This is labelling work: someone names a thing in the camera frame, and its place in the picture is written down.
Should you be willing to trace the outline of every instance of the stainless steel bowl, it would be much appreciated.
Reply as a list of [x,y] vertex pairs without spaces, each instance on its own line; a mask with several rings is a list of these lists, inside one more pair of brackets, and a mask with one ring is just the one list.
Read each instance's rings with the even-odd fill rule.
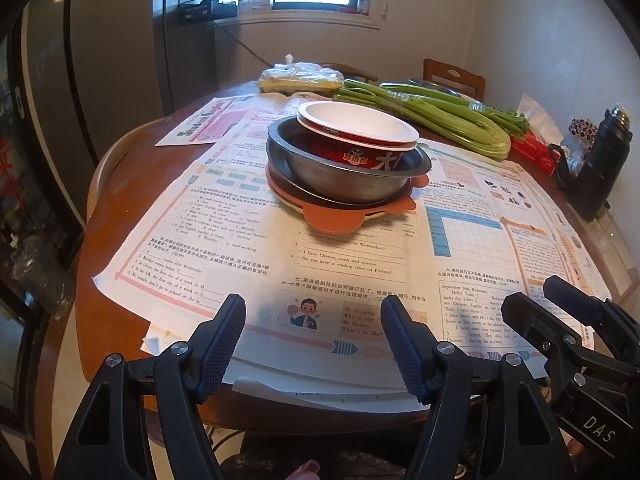
[[390,196],[386,200],[381,200],[380,202],[370,204],[354,204],[351,202],[344,202],[342,200],[329,198],[318,193],[315,189],[309,187],[298,177],[296,177],[289,167],[286,155],[287,152],[285,152],[280,146],[278,146],[271,139],[267,139],[267,156],[269,157],[271,177],[285,192],[307,203],[319,205],[329,209],[368,209],[371,207],[382,206],[398,200],[398,198],[409,191],[407,188],[410,184],[407,183],[400,191],[398,191],[398,193]]
[[393,171],[366,170],[327,160],[302,150],[306,136],[315,135],[296,117],[269,126],[269,138],[285,151],[291,171],[320,194],[353,204],[381,202],[400,191],[410,178],[426,174],[431,161],[421,148],[404,152]]
[[451,88],[448,88],[448,87],[443,86],[443,85],[439,85],[437,83],[432,83],[430,81],[425,81],[424,79],[418,79],[418,78],[415,78],[415,77],[410,77],[409,78],[409,83],[411,83],[412,85],[421,86],[423,88],[430,88],[431,90],[437,90],[438,92],[443,92],[445,94],[455,95],[456,97],[460,97],[461,96],[459,94],[459,92],[456,92],[455,90],[452,90]]

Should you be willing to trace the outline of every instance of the tissue box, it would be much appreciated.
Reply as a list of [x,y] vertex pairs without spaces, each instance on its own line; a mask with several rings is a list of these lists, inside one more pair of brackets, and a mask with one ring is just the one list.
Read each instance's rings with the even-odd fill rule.
[[259,12],[261,10],[271,10],[273,0],[239,0],[238,13]]
[[528,132],[522,141],[511,139],[511,149],[528,158],[539,170],[549,176],[556,168],[556,162],[549,155],[546,146],[537,140],[532,132]]

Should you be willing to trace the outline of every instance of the bag of food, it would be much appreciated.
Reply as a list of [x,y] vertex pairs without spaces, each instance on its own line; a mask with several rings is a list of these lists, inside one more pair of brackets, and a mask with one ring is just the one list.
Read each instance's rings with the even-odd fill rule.
[[268,68],[258,79],[263,92],[334,92],[342,86],[344,76],[337,70],[323,68],[315,63],[294,63],[293,56],[285,58],[287,64]]

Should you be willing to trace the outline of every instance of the window sill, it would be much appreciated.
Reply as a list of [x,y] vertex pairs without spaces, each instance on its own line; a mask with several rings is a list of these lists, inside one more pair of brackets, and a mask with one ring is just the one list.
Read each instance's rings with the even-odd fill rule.
[[370,16],[362,14],[347,14],[334,10],[260,10],[257,12],[242,12],[234,18],[216,20],[216,25],[228,27],[231,25],[248,25],[250,23],[331,23],[334,25],[350,25],[351,27],[373,28],[380,30]]

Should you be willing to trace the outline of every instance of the round wooden table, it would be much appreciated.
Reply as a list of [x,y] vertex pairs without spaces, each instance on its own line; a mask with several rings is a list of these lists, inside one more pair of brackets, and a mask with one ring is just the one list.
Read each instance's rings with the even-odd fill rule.
[[[257,88],[251,83],[218,92],[148,126],[104,187],[87,225],[78,271],[76,325],[82,371],[88,381],[104,357],[112,352],[119,352],[128,360],[148,357],[140,350],[140,345],[149,322],[102,295],[94,285],[94,276],[104,270],[129,232],[165,188],[210,148],[210,144],[155,147],[155,143],[211,97],[256,92]],[[446,142],[424,130],[421,135]],[[612,278],[600,253],[588,237],[583,236],[584,227],[567,206],[564,195],[554,188],[552,179],[517,154],[510,155],[509,159],[529,171],[560,206],[572,227],[583,238],[609,286]],[[146,398],[145,406],[155,410],[155,397]],[[204,423],[214,426],[293,434],[365,431],[424,418],[424,413],[381,415],[302,408],[238,394],[232,392],[228,384],[223,384],[218,393],[209,397],[200,407],[200,415]]]

